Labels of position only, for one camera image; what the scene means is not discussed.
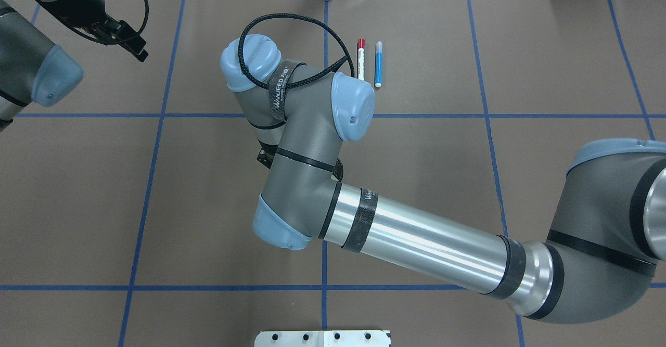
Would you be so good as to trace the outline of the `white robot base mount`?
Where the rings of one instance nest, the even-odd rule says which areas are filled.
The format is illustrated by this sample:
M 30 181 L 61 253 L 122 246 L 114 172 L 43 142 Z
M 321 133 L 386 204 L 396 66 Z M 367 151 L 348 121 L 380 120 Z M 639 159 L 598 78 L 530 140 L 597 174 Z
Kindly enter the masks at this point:
M 391 346 L 384 330 L 297 330 L 260 332 L 254 346 Z

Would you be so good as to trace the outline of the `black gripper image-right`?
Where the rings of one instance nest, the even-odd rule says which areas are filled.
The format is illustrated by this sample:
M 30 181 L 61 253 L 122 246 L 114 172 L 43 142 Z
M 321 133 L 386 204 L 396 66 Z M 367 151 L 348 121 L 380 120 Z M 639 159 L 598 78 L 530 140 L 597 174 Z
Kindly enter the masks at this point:
M 110 17 L 105 0 L 68 0 L 68 28 L 83 30 L 102 43 L 118 44 L 139 62 L 148 57 L 147 41 L 129 23 Z

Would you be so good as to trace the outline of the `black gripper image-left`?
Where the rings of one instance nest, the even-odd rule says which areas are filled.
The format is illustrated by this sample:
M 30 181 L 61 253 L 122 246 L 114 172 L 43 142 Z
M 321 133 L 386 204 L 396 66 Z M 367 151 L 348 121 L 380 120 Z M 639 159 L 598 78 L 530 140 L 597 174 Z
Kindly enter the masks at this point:
M 260 164 L 264 165 L 267 169 L 271 169 L 273 166 L 274 158 L 277 153 L 277 148 L 279 146 L 279 141 L 273 144 L 266 143 L 263 140 L 257 139 L 260 145 L 260 151 L 257 155 L 257 161 Z

